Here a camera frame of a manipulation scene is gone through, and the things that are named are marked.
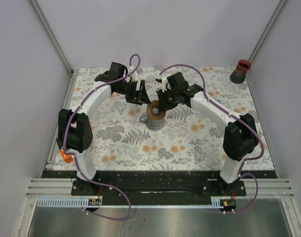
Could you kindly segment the wooden dripper ring holder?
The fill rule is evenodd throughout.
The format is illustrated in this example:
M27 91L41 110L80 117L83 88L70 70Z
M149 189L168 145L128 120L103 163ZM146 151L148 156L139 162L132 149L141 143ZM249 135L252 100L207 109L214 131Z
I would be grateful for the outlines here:
M166 111L162 111L159 108L159 101L152 101L146 108L147 116L154 121L162 120L166 116Z

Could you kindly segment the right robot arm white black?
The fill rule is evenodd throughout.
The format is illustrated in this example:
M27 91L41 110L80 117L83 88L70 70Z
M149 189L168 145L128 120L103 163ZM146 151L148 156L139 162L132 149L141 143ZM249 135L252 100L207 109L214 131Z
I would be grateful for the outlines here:
M159 111L168 111L179 104L202 113L224 131L223 150L227 155L220 171L222 180L218 181L218 192L224 196L234 191L236 181L242 169L243 159L253 152L259 144L256 137L255 120L250 114L240 115L227 109L205 90L197 85L189 85L181 72L156 79L162 86L157 91Z

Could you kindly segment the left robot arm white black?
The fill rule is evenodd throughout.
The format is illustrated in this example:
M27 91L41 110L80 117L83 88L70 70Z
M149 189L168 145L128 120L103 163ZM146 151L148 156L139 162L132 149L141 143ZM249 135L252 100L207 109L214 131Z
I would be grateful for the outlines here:
M137 80L137 68L113 62L109 70L96 77L92 88L79 105L72 109L62 109L58 114L57 144L63 156L75 161L77 176L84 180L82 189L88 195L94 195L99 190L99 182L93 179L96 169L90 153L93 142L90 120L113 93L123 95L128 103L151 103L145 81Z

